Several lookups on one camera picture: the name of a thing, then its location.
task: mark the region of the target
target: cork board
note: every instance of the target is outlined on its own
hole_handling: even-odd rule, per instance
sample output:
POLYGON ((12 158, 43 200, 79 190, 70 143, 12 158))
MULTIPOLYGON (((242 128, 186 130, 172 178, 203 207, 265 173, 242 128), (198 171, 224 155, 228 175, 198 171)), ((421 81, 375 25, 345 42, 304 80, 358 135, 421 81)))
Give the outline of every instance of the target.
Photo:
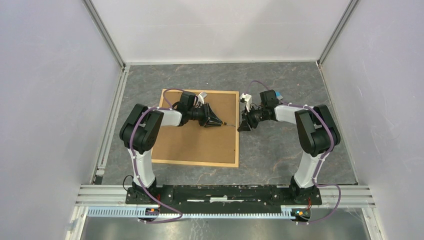
MULTIPOLYGON (((206 92, 204 99, 212 111, 223 122, 239 124, 239 92, 188 90, 198 95, 206 92)), ((180 100, 181 92, 170 90, 166 98, 175 103, 180 100)), ((168 108, 163 96, 160 107, 168 108)), ((184 126, 163 126, 159 130, 156 143, 151 152, 153 163, 182 164, 214 167, 239 167, 239 132, 237 127, 201 127, 198 121, 189 120, 184 126)))

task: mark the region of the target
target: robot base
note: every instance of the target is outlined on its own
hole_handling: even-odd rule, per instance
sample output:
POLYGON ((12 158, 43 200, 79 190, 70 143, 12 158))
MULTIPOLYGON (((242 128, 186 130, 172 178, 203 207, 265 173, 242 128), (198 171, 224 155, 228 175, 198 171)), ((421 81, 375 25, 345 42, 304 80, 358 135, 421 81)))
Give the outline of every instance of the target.
MULTIPOLYGON (((320 190, 313 194, 293 198, 293 191, 282 185, 163 185, 149 188, 149 192, 183 214, 244 214, 281 213, 281 206, 322 205, 320 190)), ((125 203, 128 205, 156 204, 135 185, 128 188, 125 203)), ((161 207, 163 214, 171 210, 161 207)))
POLYGON ((306 188, 300 188, 296 183, 295 176, 291 177, 290 186, 288 187, 291 194, 291 199, 296 203, 308 203, 308 199, 312 201, 313 199, 321 199, 320 189, 316 186, 310 186, 306 188))

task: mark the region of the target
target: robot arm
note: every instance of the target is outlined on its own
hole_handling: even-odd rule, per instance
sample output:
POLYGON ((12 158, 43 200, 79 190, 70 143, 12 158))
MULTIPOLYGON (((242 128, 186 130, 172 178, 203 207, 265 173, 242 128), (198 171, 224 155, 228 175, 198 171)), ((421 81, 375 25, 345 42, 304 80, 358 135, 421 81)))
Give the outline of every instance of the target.
POLYGON ((139 118, 149 109, 142 104, 135 105, 119 132, 119 138, 123 140, 133 159, 133 187, 141 187, 140 182, 135 178, 140 178, 146 188, 155 185, 156 178, 152 169, 152 147, 156 142, 160 127, 180 127, 189 120, 198 121, 199 125, 204 128, 219 127, 226 124, 214 114, 209 103, 204 102, 205 97, 206 93, 199 94, 197 97, 199 103, 197 103, 194 93, 184 91, 180 100, 174 103, 175 109, 157 107, 157 109, 149 110, 134 133, 132 148, 135 150, 135 156, 133 156, 133 152, 130 150, 131 135, 139 118))
MULTIPOLYGON (((238 131, 251 131, 258 126, 259 122, 267 120, 295 124, 303 154, 299 168, 291 179, 290 188, 292 188, 295 198, 312 192, 315 188, 312 182, 313 176, 316 176, 321 169, 320 165, 315 173, 317 164, 319 161, 325 161, 326 156, 323 154, 330 148, 331 141, 328 133, 310 110, 281 104, 274 90, 267 90, 259 95, 261 99, 259 107, 246 106, 242 111, 242 122, 238 131)), ((251 96, 242 94, 240 102, 247 102, 245 99, 250 100, 251 96)), ((313 110, 319 114, 329 128, 334 145, 338 145, 341 136, 328 107, 318 105, 313 107, 313 110)))

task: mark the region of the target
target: wooden frame border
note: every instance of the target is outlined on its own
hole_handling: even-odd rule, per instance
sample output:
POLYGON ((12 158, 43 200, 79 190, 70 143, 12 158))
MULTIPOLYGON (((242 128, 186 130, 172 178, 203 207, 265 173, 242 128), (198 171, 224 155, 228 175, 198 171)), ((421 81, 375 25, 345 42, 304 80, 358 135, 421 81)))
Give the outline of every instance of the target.
MULTIPOLYGON (((164 102, 164 91, 160 95, 159 106, 162 106, 164 102)), ((209 166, 209 167, 239 167, 239 132, 237 131, 237 125, 239 124, 240 105, 239 105, 239 92, 238 91, 219 91, 219 90, 197 90, 197 89, 184 89, 184 91, 199 91, 206 92, 207 94, 235 94, 235 161, 234 163, 223 163, 223 162, 206 162, 206 161, 177 161, 177 160, 166 160, 166 159, 152 159, 151 162, 155 164, 179 164, 179 165, 195 165, 195 166, 209 166)), ((178 90, 169 90, 168 92, 179 92, 178 90)))

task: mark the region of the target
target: black motor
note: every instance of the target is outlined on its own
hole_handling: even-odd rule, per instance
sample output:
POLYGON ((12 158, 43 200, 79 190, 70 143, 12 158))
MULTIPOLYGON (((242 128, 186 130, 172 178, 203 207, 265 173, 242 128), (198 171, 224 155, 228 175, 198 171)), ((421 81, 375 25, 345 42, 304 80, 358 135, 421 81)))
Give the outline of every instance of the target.
POLYGON ((276 114, 274 108, 280 105, 280 101, 277 98, 274 90, 263 91, 260 95, 260 106, 255 108, 252 106, 250 111, 244 109, 241 112, 241 124, 237 128, 237 131, 251 131, 258 127, 259 122, 266 120, 276 121, 276 114))
POLYGON ((180 126, 186 124, 189 120, 198 121, 204 128, 220 127, 224 124, 221 119, 212 111, 209 103, 195 106, 196 94, 185 91, 181 94, 179 101, 174 103, 175 110, 182 114, 180 126))

